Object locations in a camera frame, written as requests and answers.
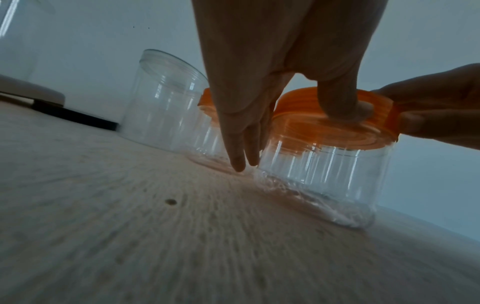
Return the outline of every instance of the white wall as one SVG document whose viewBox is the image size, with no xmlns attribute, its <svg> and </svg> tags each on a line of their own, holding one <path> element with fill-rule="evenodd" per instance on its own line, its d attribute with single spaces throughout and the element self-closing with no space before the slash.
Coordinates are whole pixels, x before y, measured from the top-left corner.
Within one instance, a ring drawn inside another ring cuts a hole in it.
<svg viewBox="0 0 480 304">
<path fill-rule="evenodd" d="M 161 49 L 204 72 L 189 0 L 51 0 L 55 26 L 31 80 L 66 106 L 122 117 L 142 50 Z M 390 0 L 358 87 L 480 62 L 479 0 Z M 314 85 L 295 77 L 292 90 Z M 402 136 L 381 205 L 480 240 L 480 152 Z"/>
</svg>

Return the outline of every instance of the wooden surface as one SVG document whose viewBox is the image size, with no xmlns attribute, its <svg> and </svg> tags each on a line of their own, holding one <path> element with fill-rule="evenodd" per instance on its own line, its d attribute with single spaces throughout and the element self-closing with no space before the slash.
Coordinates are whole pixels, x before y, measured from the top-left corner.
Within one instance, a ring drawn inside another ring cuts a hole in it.
<svg viewBox="0 0 480 304">
<path fill-rule="evenodd" d="M 477 243 L 366 232 L 247 179 L 0 102 L 1 303 L 479 303 Z"/>
</svg>

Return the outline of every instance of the black object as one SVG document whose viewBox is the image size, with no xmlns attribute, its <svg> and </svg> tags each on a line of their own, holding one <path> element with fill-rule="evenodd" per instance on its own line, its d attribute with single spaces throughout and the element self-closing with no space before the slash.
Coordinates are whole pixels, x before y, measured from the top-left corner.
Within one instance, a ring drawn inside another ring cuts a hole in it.
<svg viewBox="0 0 480 304">
<path fill-rule="evenodd" d="M 31 108 L 44 114 L 106 130 L 115 131 L 119 125 L 118 123 L 113 121 L 75 112 L 69 109 L 65 109 L 61 105 L 56 105 L 42 100 L 34 100 Z"/>
</svg>

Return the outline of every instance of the transparent jar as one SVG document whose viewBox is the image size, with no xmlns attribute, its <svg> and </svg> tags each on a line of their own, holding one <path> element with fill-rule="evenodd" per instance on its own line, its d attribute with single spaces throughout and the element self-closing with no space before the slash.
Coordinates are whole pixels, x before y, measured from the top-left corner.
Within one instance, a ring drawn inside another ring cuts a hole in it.
<svg viewBox="0 0 480 304">
<path fill-rule="evenodd" d="M 398 112 L 390 99 L 372 92 L 358 90 L 358 99 L 372 103 L 374 114 L 361 124 L 345 124 L 326 117 L 316 88 L 282 95 L 255 172 L 258 185 L 337 224 L 371 225 L 398 140 Z"/>
<path fill-rule="evenodd" d="M 190 64 L 162 51 L 145 50 L 120 135 L 182 152 L 201 114 L 197 103 L 206 87 L 207 78 Z"/>
<path fill-rule="evenodd" d="M 188 141 L 187 157 L 197 164 L 217 171 L 250 176 L 253 167 L 247 165 L 243 172 L 238 173 L 230 165 L 210 89 L 205 89 L 198 108 L 201 114 Z"/>
<path fill-rule="evenodd" d="M 46 0 L 0 2 L 0 74 L 26 81 L 33 72 L 55 9 Z"/>
</svg>

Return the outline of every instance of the gray wall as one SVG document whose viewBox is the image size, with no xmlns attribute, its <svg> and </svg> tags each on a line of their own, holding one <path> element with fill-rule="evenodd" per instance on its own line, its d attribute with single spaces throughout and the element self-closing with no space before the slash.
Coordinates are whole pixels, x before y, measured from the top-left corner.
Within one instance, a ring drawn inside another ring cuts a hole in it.
<svg viewBox="0 0 480 304">
<path fill-rule="evenodd" d="M 51 0 L 54 28 L 31 80 L 66 106 L 119 121 L 142 50 L 204 72 L 189 0 Z M 366 90 L 480 62 L 479 0 L 391 0 L 363 61 Z M 287 87 L 311 86 L 298 76 Z M 380 204 L 480 240 L 480 152 L 402 136 Z"/>
</svg>

